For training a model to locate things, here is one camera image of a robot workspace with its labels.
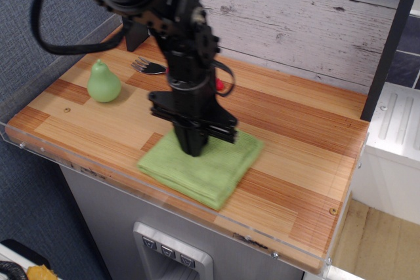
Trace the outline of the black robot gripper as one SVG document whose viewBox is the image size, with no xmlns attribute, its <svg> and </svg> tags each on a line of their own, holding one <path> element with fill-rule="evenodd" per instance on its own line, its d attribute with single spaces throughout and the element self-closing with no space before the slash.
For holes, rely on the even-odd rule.
<svg viewBox="0 0 420 280">
<path fill-rule="evenodd" d="M 235 142 L 238 120 L 217 102 L 214 76 L 198 84 L 168 77 L 168 83 L 170 91 L 152 91 L 148 99 L 153 115 L 174 123 L 184 153 L 200 156 L 209 136 Z M 195 129 L 199 130 L 197 139 Z"/>
</svg>

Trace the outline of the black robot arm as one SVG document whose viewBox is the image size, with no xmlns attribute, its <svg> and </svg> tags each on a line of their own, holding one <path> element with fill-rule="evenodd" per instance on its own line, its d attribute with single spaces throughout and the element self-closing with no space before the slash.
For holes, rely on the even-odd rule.
<svg viewBox="0 0 420 280">
<path fill-rule="evenodd" d="M 218 102 L 216 70 L 229 67 L 215 60 L 218 37 L 207 24 L 200 0 L 95 0 L 130 22 L 146 26 L 167 64 L 170 91 L 149 94 L 156 117 L 172 122 L 182 150 L 199 156 L 209 137 L 236 140 L 238 120 Z"/>
</svg>

